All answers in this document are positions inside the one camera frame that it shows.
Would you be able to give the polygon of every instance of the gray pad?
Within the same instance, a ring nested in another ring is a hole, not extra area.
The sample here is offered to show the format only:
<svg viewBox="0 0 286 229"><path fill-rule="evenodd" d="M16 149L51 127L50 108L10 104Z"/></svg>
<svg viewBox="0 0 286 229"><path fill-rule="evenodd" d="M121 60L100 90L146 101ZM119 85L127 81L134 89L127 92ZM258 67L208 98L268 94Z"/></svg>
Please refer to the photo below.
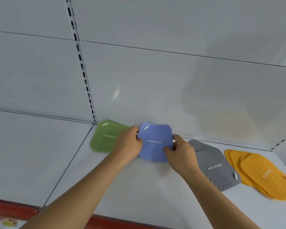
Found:
<svg viewBox="0 0 286 229"><path fill-rule="evenodd" d="M241 183L239 174L219 149L196 140L189 141L189 144L196 151L200 170L220 191ZM237 180L234 178L234 172L237 174Z"/></svg>

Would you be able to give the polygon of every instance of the green pad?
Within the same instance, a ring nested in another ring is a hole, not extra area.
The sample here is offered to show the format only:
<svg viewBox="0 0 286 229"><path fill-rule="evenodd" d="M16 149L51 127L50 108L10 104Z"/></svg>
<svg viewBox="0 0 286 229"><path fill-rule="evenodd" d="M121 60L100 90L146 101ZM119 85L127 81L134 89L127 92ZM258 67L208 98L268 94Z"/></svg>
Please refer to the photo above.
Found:
<svg viewBox="0 0 286 229"><path fill-rule="evenodd" d="M90 141L90 147L95 151L111 152L116 137L126 129L129 127L108 120L101 121Z"/></svg>

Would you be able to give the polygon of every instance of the hand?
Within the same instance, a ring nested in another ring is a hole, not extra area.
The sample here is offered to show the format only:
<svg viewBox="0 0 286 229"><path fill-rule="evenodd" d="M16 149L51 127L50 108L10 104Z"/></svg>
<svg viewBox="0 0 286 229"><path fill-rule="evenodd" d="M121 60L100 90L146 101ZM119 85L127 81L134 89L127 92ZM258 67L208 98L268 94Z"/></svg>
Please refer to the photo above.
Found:
<svg viewBox="0 0 286 229"><path fill-rule="evenodd" d="M143 140L141 138L137 139L136 133L138 131L139 128L136 126L132 126L131 128L122 131L118 135L111 151L112 154L123 159L126 164L136 158L141 151Z"/></svg>
<svg viewBox="0 0 286 229"><path fill-rule="evenodd" d="M195 173L201 173L195 150L179 135L173 134L173 149L165 146L163 148L165 155L167 156L168 163L181 177L186 178L188 175Z"/></svg>

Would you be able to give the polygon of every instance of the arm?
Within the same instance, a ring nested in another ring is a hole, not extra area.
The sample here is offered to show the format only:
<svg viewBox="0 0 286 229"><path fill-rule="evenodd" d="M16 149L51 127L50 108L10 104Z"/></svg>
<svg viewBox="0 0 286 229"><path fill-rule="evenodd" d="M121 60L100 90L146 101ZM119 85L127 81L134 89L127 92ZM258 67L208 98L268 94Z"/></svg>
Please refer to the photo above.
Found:
<svg viewBox="0 0 286 229"><path fill-rule="evenodd" d="M112 152L82 180L28 221L22 229L84 228L114 178L136 158L142 139L137 127L119 134Z"/></svg>
<svg viewBox="0 0 286 229"><path fill-rule="evenodd" d="M259 228L205 177L198 167L194 148L179 135L174 134L173 139L174 150L164 148L168 162L186 181L212 227Z"/></svg>

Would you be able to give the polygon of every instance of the label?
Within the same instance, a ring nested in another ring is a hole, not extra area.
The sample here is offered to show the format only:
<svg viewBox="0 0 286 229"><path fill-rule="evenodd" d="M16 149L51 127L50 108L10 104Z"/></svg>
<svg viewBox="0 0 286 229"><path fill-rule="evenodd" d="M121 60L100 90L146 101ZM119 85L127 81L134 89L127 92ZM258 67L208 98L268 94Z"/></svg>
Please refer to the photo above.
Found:
<svg viewBox="0 0 286 229"><path fill-rule="evenodd" d="M207 170L210 171L211 169L217 168L219 166L222 166L222 165L221 164L214 165L214 166L211 166L211 167L207 168Z"/></svg>
<svg viewBox="0 0 286 229"><path fill-rule="evenodd" d="M104 135L105 137L116 138L116 136Z"/></svg>
<svg viewBox="0 0 286 229"><path fill-rule="evenodd" d="M270 172L271 172L271 169L268 169L267 172L263 174L263 178L265 178Z"/></svg>
<svg viewBox="0 0 286 229"><path fill-rule="evenodd" d="M146 139L146 141L149 143L163 144L162 141L155 141L155 140L149 140L149 139Z"/></svg>

